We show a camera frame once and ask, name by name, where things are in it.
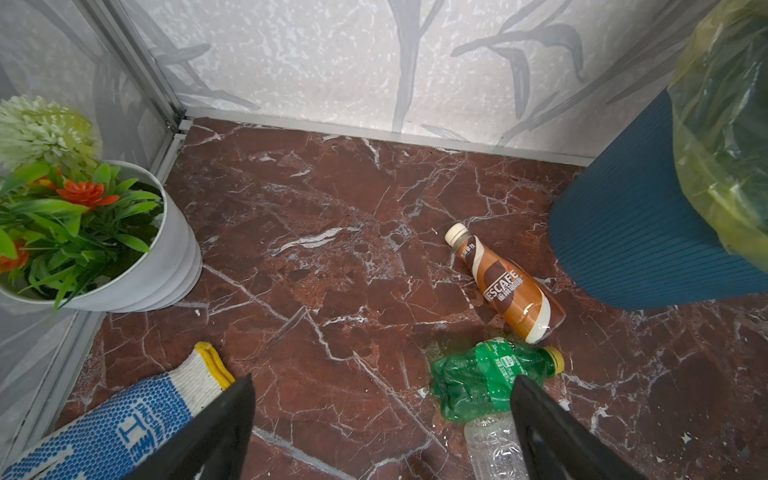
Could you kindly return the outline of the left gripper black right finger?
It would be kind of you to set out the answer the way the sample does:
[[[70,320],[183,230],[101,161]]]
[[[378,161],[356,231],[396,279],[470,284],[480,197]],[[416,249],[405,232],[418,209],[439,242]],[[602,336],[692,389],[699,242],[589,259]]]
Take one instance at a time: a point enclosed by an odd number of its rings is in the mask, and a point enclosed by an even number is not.
[[[515,379],[510,408],[531,479],[644,477],[528,377]]]

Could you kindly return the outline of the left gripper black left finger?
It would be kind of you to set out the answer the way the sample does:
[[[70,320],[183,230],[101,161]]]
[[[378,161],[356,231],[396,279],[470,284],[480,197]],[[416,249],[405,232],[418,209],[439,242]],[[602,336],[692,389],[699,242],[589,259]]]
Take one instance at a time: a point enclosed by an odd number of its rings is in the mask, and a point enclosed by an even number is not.
[[[222,392],[183,429],[126,477],[128,479],[238,479],[255,412],[247,375]]]

